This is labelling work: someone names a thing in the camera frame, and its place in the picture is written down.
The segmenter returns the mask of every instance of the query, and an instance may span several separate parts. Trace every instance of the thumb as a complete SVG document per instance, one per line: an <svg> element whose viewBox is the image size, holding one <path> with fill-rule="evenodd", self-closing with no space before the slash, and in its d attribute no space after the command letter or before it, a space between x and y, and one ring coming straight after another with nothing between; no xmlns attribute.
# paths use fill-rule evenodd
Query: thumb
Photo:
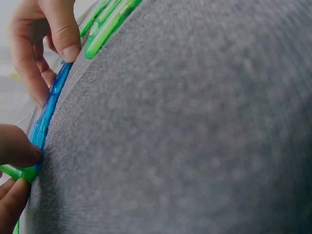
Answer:
<svg viewBox="0 0 312 234"><path fill-rule="evenodd" d="M76 60L81 50L79 27L74 16L75 0L41 0L58 54L66 61Z"/></svg>

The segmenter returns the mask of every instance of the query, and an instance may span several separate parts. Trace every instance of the hand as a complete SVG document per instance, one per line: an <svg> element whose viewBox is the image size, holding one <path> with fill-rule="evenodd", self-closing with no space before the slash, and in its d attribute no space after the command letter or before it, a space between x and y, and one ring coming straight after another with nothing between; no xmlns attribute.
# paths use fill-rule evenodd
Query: hand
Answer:
<svg viewBox="0 0 312 234"><path fill-rule="evenodd" d="M13 125L0 124L0 165L30 167L40 160L40 149L33 146L26 134ZM0 233L11 234L24 210L30 184L24 179L9 179L0 186Z"/></svg>
<svg viewBox="0 0 312 234"><path fill-rule="evenodd" d="M21 0L8 27L11 56L30 97L42 108L56 74L43 57L43 39L66 62L76 60L80 49L74 17L75 0Z"/></svg>

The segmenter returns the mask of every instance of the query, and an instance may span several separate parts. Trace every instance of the finger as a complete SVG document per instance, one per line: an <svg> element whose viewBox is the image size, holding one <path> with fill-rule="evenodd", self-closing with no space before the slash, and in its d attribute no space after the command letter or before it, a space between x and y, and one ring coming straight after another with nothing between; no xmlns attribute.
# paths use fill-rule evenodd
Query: finger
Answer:
<svg viewBox="0 0 312 234"><path fill-rule="evenodd" d="M33 46L26 37L17 34L11 35L10 41L11 56L16 71L24 80L29 93L32 93L41 105L45 105L50 90L35 61Z"/></svg>
<svg viewBox="0 0 312 234"><path fill-rule="evenodd" d="M0 200L0 233L12 233L30 194L30 184L19 179Z"/></svg>
<svg viewBox="0 0 312 234"><path fill-rule="evenodd" d="M15 184L15 180L8 179L4 184L0 186L0 200L5 197L8 191L13 187Z"/></svg>
<svg viewBox="0 0 312 234"><path fill-rule="evenodd" d="M39 160L40 150L30 143L22 129L14 125L0 124L0 165L30 167Z"/></svg>
<svg viewBox="0 0 312 234"><path fill-rule="evenodd" d="M43 57L43 42L39 42L33 46L35 51L35 57L37 61L37 66L41 72L41 76L45 80L46 84L50 88L53 85L53 81L56 77L55 72L50 68L49 64Z"/></svg>
<svg viewBox="0 0 312 234"><path fill-rule="evenodd" d="M49 34L45 37L45 40L47 42L47 45L49 47L50 50L54 51L55 53L58 53L57 49L55 48L55 45L53 43L53 40L52 40L52 35Z"/></svg>
<svg viewBox="0 0 312 234"><path fill-rule="evenodd" d="M51 28L53 44L66 62L75 61L81 49L79 28L74 16L74 2L74 0L39 1Z"/></svg>

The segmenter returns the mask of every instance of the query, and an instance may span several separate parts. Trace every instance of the gray knit fabric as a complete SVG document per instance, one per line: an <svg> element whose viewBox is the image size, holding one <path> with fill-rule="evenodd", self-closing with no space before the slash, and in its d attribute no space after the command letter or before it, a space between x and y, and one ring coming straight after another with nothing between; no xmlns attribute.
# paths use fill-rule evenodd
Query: gray knit fabric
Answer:
<svg viewBox="0 0 312 234"><path fill-rule="evenodd" d="M312 233L311 0L143 0L52 119L28 234Z"/></svg>

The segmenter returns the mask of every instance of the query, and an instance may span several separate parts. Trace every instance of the blue plastic piece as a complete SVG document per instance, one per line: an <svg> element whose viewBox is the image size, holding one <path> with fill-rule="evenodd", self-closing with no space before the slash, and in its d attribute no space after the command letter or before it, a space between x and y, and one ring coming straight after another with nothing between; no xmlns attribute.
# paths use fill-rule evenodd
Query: blue plastic piece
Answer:
<svg viewBox="0 0 312 234"><path fill-rule="evenodd" d="M57 77L55 78L54 84L50 90L51 95L47 102L47 104L44 106L41 115L37 122L35 123L32 132L29 136L30 141L37 145L41 152L44 153L44 143L45 138L48 134L48 128L49 124L52 118L52 115L54 113L57 101L59 99L59 95L62 91L62 88L65 84L65 81L67 79L67 76L72 68L72 63L64 63L61 70L59 71ZM37 165L34 166L37 173L40 170L42 162L39 162Z"/></svg>

